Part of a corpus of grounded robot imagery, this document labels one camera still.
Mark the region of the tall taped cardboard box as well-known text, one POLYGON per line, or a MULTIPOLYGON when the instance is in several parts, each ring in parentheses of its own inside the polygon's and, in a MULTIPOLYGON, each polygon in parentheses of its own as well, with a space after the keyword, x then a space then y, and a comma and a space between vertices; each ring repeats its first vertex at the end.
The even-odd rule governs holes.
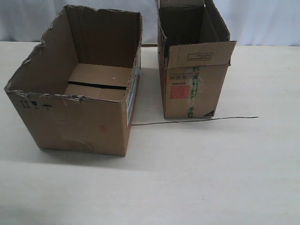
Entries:
POLYGON ((158 0, 156 7, 164 117, 212 117, 236 42, 212 0, 158 0))

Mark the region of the torn cardboard box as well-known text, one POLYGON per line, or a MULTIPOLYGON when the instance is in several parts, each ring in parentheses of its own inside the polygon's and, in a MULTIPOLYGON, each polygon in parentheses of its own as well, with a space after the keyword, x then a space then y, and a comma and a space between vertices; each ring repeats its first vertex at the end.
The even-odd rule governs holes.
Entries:
POLYGON ((142 32, 139 12, 63 7, 4 88, 38 147, 126 155, 142 32))

